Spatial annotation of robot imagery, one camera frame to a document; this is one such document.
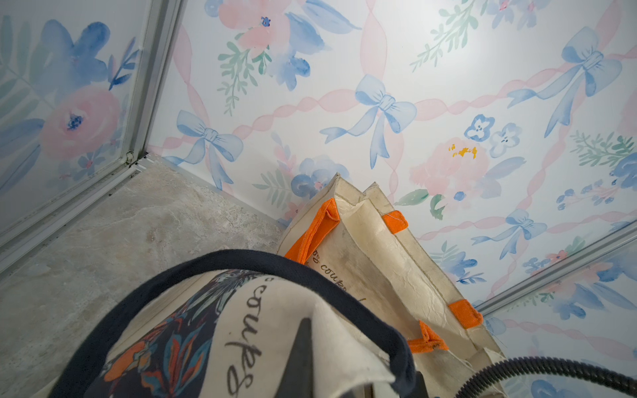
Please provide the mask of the canvas bag orange handles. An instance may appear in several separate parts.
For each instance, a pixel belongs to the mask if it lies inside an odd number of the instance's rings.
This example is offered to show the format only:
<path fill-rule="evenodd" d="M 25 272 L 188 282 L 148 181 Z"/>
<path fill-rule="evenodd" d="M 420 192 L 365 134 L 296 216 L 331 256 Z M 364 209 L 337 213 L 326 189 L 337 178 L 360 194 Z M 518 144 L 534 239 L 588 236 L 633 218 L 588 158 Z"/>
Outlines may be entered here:
<path fill-rule="evenodd" d="M 429 257 L 377 184 L 335 174 L 293 219 L 278 249 L 323 275 L 406 338 L 433 397 L 452 397 L 503 361 L 482 315 Z"/>

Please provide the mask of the canvas bag navy handles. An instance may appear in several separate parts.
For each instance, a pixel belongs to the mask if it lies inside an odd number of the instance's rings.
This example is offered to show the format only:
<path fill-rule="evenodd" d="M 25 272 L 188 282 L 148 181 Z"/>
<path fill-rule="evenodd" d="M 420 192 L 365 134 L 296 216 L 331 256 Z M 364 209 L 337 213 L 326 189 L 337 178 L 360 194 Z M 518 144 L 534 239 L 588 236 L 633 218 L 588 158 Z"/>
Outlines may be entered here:
<path fill-rule="evenodd" d="M 386 383 L 409 396 L 406 339 L 320 273 L 255 250 L 221 250 L 140 285 L 96 325 L 53 397 L 286 397 L 285 368 L 310 318 L 314 396 Z"/>

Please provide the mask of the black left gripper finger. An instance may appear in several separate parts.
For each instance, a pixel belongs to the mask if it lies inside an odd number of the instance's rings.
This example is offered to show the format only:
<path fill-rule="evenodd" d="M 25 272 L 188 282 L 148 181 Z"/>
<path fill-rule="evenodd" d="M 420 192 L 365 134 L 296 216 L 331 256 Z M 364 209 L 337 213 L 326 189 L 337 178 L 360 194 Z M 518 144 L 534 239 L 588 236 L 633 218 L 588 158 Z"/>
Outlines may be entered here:
<path fill-rule="evenodd" d="M 310 318 L 301 320 L 290 351 L 285 368 L 285 396 L 314 396 L 314 356 Z"/>

